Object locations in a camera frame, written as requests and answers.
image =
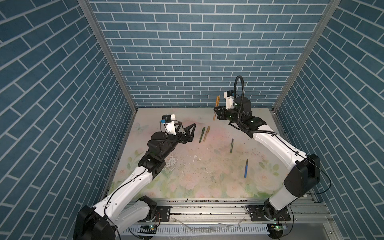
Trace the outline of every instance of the blue brick wall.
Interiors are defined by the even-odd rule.
[[[342,0],[278,109],[290,141],[321,157],[345,239],[384,237],[383,12],[381,0]]]
[[[131,114],[76,0],[0,1],[0,239],[72,239]]]
[[[214,106],[239,74],[253,106],[272,107],[327,3],[91,1],[139,107]]]

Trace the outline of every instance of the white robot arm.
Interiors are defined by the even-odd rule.
[[[242,95],[236,96],[238,79],[242,82]],[[224,93],[226,106],[215,107],[219,120],[229,120],[229,125],[267,147],[290,171],[283,187],[265,201],[264,212],[268,219],[278,218],[288,204],[303,196],[320,181],[320,159],[292,146],[279,137],[265,121],[252,116],[251,102],[244,97],[244,81],[236,77],[234,90]]]
[[[135,222],[152,222],[156,202],[147,196],[139,198],[130,208],[124,209],[132,198],[150,183],[166,165],[165,158],[177,144],[192,142],[196,124],[179,131],[182,123],[175,115],[164,115],[161,124],[166,132],[156,132],[148,141],[148,151],[133,173],[111,194],[92,208],[84,206],[78,213],[73,233],[74,240],[113,240],[120,237],[118,230],[125,230]]]

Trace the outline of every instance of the pen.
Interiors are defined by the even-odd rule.
[[[201,136],[200,136],[200,141],[199,142],[201,142],[201,139],[203,138],[204,131],[205,131],[205,127],[203,127],[203,131],[201,131]]]
[[[210,126],[208,126],[207,131],[205,132],[205,136],[204,136],[203,142],[205,142],[205,139],[207,138],[207,135],[209,133],[209,129],[210,129]]]
[[[244,178],[247,178],[247,169],[248,169],[248,159],[247,159],[247,162],[246,162],[246,164],[245,164]]]
[[[216,105],[215,105],[215,107],[218,107],[218,103],[220,102],[220,96],[217,96],[216,97]]]
[[[233,148],[233,138],[232,138],[232,142],[231,142],[231,153],[232,153],[232,148]]]

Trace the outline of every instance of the blue pen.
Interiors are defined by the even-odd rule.
[[[247,159],[247,162],[246,162],[246,164],[245,164],[244,178],[247,178],[247,169],[248,169],[248,159]]]

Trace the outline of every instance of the table surface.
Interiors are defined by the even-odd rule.
[[[274,130],[277,127],[268,108],[253,108]],[[282,185],[287,168],[265,146],[245,133],[228,126],[228,121],[213,121],[212,108],[139,108],[124,147],[110,192],[134,170],[148,150],[147,141],[160,131],[165,114],[175,114],[184,127],[196,123],[194,140],[178,144],[166,158],[161,173],[135,197],[180,198],[255,198],[267,199]],[[203,127],[210,131],[199,143]],[[234,139],[233,151],[230,145]],[[244,178],[248,159],[248,173]]]

